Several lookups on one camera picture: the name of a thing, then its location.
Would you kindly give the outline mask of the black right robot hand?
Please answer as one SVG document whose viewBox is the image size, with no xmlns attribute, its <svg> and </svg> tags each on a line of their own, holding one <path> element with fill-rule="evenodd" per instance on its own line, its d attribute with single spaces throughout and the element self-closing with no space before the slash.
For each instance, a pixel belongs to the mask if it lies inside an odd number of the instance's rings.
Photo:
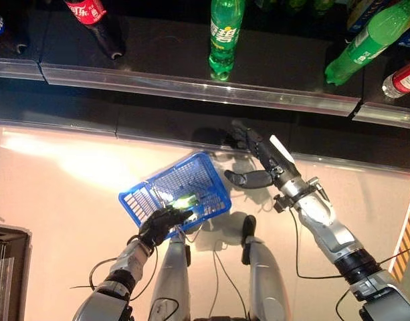
<svg viewBox="0 0 410 321">
<path fill-rule="evenodd" d="M 226 170 L 224 176 L 230 183 L 244 189 L 260 189 L 271 185 L 280 189 L 290 181 L 302 180 L 294 160 L 283 144 L 264 139 L 255 130 L 240 122 L 234 122 L 233 127 L 233 137 L 238 147 L 248 149 L 252 156 L 259 160 L 263 169 L 248 173 Z"/>
</svg>

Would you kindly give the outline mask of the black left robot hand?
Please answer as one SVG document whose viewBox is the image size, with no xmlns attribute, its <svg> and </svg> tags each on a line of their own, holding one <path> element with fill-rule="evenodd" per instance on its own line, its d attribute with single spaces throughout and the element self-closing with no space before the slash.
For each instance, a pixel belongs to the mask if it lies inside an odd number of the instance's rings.
<svg viewBox="0 0 410 321">
<path fill-rule="evenodd" d="M 192 214 L 191 210 L 172 206 L 158 209 L 140 226 L 138 237 L 149 249 L 154 249 L 166 239 L 170 229 L 183 224 Z"/>
</svg>

